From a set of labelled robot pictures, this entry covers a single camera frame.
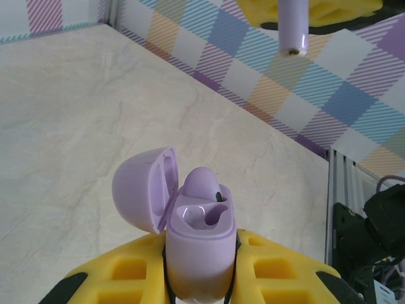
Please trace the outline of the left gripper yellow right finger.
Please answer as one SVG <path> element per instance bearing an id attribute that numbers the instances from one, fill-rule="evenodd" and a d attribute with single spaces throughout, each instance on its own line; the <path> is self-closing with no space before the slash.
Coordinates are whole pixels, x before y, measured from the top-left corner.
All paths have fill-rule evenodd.
<path id="1" fill-rule="evenodd" d="M 226 304 L 367 303 L 333 267 L 239 229 Z"/>

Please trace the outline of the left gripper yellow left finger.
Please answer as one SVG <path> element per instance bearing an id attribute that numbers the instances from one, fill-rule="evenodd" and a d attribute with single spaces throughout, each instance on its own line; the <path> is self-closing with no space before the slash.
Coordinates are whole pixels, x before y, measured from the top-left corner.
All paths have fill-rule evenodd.
<path id="1" fill-rule="evenodd" d="M 176 304 L 165 281 L 164 236 L 142 236 L 71 270 L 40 304 Z"/>

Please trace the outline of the purple earbud charging case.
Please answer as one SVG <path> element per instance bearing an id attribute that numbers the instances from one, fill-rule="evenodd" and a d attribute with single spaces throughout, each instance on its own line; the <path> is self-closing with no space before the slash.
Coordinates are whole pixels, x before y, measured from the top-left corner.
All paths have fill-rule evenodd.
<path id="1" fill-rule="evenodd" d="M 149 150 L 125 160 L 112 181 L 118 213 L 132 226 L 165 235 L 166 273 L 177 298 L 210 304 L 228 292 L 237 224 L 229 188 L 212 202 L 183 194 L 175 150 Z"/>

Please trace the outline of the right black mount plate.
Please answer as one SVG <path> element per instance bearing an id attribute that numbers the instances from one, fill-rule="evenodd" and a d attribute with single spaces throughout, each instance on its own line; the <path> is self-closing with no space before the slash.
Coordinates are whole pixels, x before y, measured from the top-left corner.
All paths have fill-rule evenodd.
<path id="1" fill-rule="evenodd" d="M 334 204 L 332 267 L 346 282 L 368 264 L 366 236 L 365 218 L 342 203 Z"/>

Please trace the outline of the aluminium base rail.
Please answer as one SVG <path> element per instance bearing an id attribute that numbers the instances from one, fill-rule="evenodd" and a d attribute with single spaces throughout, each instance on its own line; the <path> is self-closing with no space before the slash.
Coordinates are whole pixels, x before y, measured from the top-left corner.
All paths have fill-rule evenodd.
<path id="1" fill-rule="evenodd" d="M 342 153 L 329 149 L 328 196 L 326 213 L 325 262 L 332 264 L 333 205 L 342 203 L 355 213 L 365 216 L 363 206 L 375 194 L 378 179 Z"/>

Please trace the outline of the right aluminium frame post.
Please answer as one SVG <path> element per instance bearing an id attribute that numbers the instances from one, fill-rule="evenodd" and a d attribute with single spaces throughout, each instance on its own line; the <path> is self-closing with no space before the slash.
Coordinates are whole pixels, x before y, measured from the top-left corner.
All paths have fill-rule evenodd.
<path id="1" fill-rule="evenodd" d="M 104 0 L 104 24 L 120 31 L 127 0 Z"/>

